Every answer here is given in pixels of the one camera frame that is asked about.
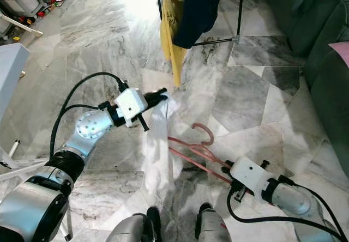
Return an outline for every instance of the pink cloth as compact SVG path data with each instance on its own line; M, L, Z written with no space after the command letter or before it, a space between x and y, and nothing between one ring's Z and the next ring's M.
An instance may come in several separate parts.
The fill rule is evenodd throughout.
M338 42L329 44L344 60L349 68L349 42Z

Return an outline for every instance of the hanging clothes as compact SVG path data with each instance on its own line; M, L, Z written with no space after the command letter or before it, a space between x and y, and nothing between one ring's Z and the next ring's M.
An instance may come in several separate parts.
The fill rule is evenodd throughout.
M219 0L185 0L183 18L173 43L190 49L202 33L208 32L217 19Z
M174 84L180 86L180 72L186 49L172 43L183 16L184 0L163 0L163 19L160 26L161 45L165 59L171 60Z

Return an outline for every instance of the yellow towel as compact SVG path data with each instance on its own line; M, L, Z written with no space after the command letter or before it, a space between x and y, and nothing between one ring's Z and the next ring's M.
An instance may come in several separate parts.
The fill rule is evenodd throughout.
M184 0L163 0L163 20L160 26L161 45L166 60L171 60L174 84L180 86L180 72L186 49L172 43L183 16Z

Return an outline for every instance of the black metal pole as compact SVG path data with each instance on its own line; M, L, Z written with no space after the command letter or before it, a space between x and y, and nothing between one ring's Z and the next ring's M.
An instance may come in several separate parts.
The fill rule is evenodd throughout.
M242 4L243 4L243 0L240 0L240 4L239 4L239 18L238 18L238 30L237 30L237 38L239 39L240 37L240 27L241 27L241 16L242 16Z
M215 43L221 43L221 42L229 42L233 39L219 39L219 40L213 40L213 41L207 41L207 42L200 42L195 43L193 46L200 46L200 45L207 45L207 44L215 44Z
M159 14L160 14L160 19L163 19L163 11L161 9L161 0L158 0L158 6L159 6Z

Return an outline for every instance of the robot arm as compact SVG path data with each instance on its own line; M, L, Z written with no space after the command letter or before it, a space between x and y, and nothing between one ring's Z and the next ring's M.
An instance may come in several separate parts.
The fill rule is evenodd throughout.
M289 217L309 220L336 229L324 219L322 208L316 197L307 189L291 185L291 180L264 170L248 158L239 158L230 169L233 178L232 188L237 192L235 199L241 201L248 189L256 199L278 206ZM337 238L319 228L302 223L294 223L294 228L301 242L334 242Z
M1 242L47 242L59 229L68 208L74 183L91 158L100 138L113 126L131 126L141 113L162 100L166 89L142 95L126 89L101 110L84 113L76 122L72 136L44 167L9 193L0 204Z

